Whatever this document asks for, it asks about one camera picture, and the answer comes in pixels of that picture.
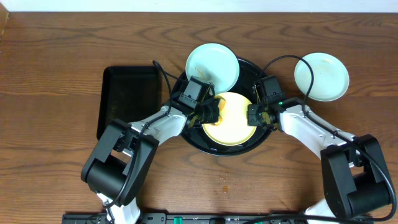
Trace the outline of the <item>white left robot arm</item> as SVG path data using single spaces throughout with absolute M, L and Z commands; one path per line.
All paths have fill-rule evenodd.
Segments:
M 106 223 L 136 223 L 136 202 L 157 148 L 196 124 L 219 120 L 220 98 L 197 101 L 186 95 L 170 99 L 141 121 L 108 124 L 81 171 L 81 179 L 101 200 Z

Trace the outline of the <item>light green plate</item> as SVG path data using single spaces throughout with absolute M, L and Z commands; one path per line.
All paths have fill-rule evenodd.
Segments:
M 346 93 L 349 87 L 349 73 L 339 59 L 321 52 L 308 54 L 303 59 L 311 66 L 314 74 L 309 98 L 334 101 Z
M 197 77 L 212 82 L 215 94 L 230 91 L 236 84 L 240 67 L 237 56 L 224 45 L 208 43 L 195 48 L 185 65 L 187 79 Z

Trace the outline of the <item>yellow sponge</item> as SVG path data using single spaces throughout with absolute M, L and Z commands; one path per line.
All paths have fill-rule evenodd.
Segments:
M 218 100 L 218 109 L 219 109 L 219 113 L 223 111 L 225 105 L 226 105 L 226 100 L 221 97 L 221 96 L 216 96 L 215 97 L 216 100 Z M 218 120 L 214 123 L 212 123 L 213 126 L 218 126 L 222 123 L 223 119 L 221 117 L 221 115 L 218 115 Z

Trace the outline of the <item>yellow plate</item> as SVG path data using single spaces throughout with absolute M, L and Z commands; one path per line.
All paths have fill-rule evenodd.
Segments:
M 218 126 L 203 124 L 206 135 L 224 146 L 235 146 L 248 141 L 256 131 L 255 126 L 248 126 L 247 111 L 251 102 L 245 96 L 233 92 L 224 92 L 216 96 L 226 100 L 226 105 L 220 112 L 223 121 Z

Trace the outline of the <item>black rectangular tray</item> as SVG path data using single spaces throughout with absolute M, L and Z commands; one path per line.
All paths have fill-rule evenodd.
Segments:
M 154 66 L 110 66 L 103 72 L 96 138 L 114 119 L 140 121 L 158 112 L 162 79 Z

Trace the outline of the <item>round black tray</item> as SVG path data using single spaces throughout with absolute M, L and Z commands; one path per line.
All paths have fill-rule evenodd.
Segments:
M 261 78 L 262 70 L 256 64 L 238 57 L 239 77 L 230 91 L 245 96 L 252 103 L 256 102 L 256 93 L 253 90 L 254 82 Z M 256 129 L 254 134 L 244 143 L 235 146 L 225 146 L 211 140 L 203 128 L 190 128 L 181 134 L 181 137 L 191 146 L 202 152 L 214 156 L 237 156 L 247 153 L 260 146 L 271 134 L 268 129 Z

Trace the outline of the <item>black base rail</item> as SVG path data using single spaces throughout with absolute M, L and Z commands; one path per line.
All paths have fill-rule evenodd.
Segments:
M 166 215 L 165 213 L 144 213 L 138 224 L 242 224 L 262 216 L 222 216 L 222 215 Z M 62 224 L 106 224 L 110 223 L 105 213 L 64 214 Z

